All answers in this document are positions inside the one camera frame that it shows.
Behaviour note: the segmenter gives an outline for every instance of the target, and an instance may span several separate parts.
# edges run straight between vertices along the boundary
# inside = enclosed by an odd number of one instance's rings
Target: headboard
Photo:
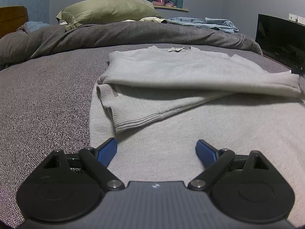
[[[29,21],[24,6],[0,7],[0,38],[15,32],[21,25]]]

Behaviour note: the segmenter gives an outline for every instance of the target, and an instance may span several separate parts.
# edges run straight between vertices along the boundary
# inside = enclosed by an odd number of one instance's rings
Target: green pillow
[[[68,23],[66,30],[84,24],[139,20],[161,15],[153,8],[132,0],[86,0],[64,8],[56,18]]]

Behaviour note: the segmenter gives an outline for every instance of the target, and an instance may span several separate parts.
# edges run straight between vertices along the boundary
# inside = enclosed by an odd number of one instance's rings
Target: ribbed gray panel
[[[183,182],[130,182],[108,192],[103,202],[78,221],[41,225],[27,221],[21,229],[291,229],[288,222],[249,225],[219,212],[204,192],[191,191]]]

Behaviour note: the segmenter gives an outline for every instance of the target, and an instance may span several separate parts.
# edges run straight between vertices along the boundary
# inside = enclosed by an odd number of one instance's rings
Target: window sill
[[[157,6],[157,5],[154,5],[154,8],[163,8],[163,9],[170,9],[170,10],[180,10],[180,11],[183,11],[183,12],[188,12],[189,10],[187,8],[179,8],[179,7],[166,7],[166,6]]]

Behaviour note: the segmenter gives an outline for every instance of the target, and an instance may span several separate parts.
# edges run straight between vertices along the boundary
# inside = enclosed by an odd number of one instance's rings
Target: television
[[[259,14],[255,41],[265,56],[289,68],[305,67],[305,26]]]

